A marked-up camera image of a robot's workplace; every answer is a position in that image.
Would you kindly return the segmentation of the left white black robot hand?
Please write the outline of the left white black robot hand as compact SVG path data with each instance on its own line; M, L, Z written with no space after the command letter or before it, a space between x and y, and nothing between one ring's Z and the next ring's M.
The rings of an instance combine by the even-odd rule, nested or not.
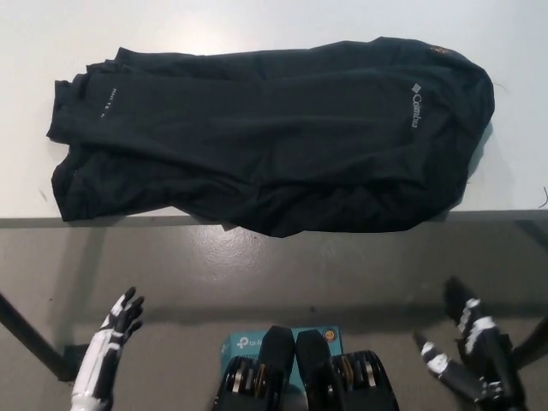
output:
M136 297L136 287L130 287L109 310L87 347L72 397L103 402L113 394L122 350L142 326L144 300Z

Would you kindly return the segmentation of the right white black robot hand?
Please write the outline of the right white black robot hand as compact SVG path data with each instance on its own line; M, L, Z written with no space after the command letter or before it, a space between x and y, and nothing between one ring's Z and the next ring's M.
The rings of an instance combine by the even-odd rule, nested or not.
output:
M501 333L481 299L461 280L444 283L444 308L455 323L462 361L452 360L423 334L414 342L428 372L480 410L523 410L525 393L511 357L511 343Z

